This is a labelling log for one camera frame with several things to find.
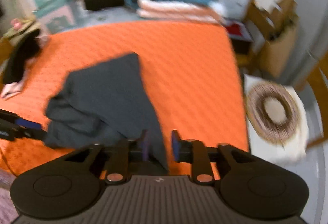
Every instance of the orange surface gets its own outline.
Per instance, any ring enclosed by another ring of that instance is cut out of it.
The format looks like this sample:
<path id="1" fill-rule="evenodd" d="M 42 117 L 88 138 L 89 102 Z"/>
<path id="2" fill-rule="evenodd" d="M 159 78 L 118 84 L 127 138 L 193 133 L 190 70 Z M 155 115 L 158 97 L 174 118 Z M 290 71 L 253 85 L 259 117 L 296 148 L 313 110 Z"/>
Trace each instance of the orange surface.
<path id="1" fill-rule="evenodd" d="M 175 164 L 170 133 L 207 146 L 228 142 L 247 150 L 242 89 L 235 57 L 223 27 L 188 22 L 140 21 L 94 26 L 51 36 L 31 70 L 24 91 L 0 108 L 47 126 L 48 100 L 67 74 L 123 55 L 140 56 L 141 74 L 162 127 L 171 173 L 189 173 Z M 0 140 L 12 169 L 22 173 L 70 150 L 52 150 L 41 141 Z M 7 169 L 1 159 L 0 167 Z"/>

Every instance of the screw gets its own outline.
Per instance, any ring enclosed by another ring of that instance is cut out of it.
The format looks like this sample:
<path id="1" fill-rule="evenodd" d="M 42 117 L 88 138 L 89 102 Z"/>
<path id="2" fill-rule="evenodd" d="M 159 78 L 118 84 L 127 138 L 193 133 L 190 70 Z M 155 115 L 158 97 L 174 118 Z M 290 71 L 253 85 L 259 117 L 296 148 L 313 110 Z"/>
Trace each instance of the screw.
<path id="1" fill-rule="evenodd" d="M 199 182 L 210 182 L 211 180 L 213 180 L 213 177 L 208 174 L 201 174 L 197 176 L 197 181 Z"/>
<path id="2" fill-rule="evenodd" d="M 107 180 L 109 181 L 121 181 L 123 180 L 123 175 L 119 173 L 112 173 L 107 175 Z"/>

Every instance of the brown woven hat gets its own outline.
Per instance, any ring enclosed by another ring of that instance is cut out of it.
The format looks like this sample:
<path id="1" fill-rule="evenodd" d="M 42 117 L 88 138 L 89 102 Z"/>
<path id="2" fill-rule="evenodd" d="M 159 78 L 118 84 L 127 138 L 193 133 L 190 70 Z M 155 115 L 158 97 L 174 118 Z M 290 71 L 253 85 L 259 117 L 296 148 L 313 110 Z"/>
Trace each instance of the brown woven hat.
<path id="1" fill-rule="evenodd" d="M 289 92 L 275 83 L 254 86 L 246 98 L 247 116 L 265 141 L 283 144 L 296 132 L 299 109 Z"/>

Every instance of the black cable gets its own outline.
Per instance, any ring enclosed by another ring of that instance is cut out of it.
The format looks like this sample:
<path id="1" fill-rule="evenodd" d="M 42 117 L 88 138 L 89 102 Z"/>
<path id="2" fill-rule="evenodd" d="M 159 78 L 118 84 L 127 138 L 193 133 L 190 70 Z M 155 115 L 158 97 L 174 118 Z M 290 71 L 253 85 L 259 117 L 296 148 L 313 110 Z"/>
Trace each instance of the black cable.
<path id="1" fill-rule="evenodd" d="M 7 159 L 6 159 L 6 156 L 5 156 L 4 153 L 2 152 L 2 149 L 1 149 L 1 148 L 0 148 L 0 153 L 1 153 L 1 155 L 2 155 L 2 159 L 3 159 L 4 163 L 5 163 L 5 165 L 7 166 L 7 168 L 10 170 L 10 172 L 11 172 L 15 177 L 18 177 L 18 175 L 17 175 L 16 173 L 14 173 L 13 170 L 11 169 L 11 167 L 9 166 L 8 161 L 7 161 Z"/>

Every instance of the gray ribbed plate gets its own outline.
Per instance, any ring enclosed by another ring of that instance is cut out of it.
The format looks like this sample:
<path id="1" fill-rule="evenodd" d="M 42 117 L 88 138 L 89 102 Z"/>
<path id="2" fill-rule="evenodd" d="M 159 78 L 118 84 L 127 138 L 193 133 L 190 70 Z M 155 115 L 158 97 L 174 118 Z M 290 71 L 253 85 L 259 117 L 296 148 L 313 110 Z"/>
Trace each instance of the gray ribbed plate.
<path id="1" fill-rule="evenodd" d="M 279 221 L 248 219 L 228 208 L 214 188 L 192 183 L 188 176 L 132 176 L 109 186 L 88 210 L 62 220 L 21 216 L 14 224 L 305 224 L 298 217 Z"/>

